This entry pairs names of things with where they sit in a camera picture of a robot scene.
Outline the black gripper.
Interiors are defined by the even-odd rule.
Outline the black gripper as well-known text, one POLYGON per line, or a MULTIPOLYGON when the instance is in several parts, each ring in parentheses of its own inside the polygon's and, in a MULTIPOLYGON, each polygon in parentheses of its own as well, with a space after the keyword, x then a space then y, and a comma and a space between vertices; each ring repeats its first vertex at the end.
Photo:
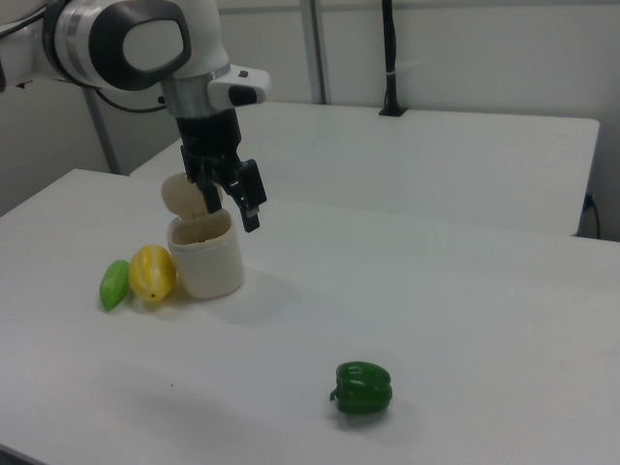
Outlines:
POLYGON ((238 207, 247 233, 260 226, 260 206, 267 201, 263 180, 255 160, 239 161, 236 150, 241 142, 236 111, 226 109, 207 117, 175 119, 182 140, 181 153, 188 179, 201 192, 206 210, 221 209, 215 182, 238 207))

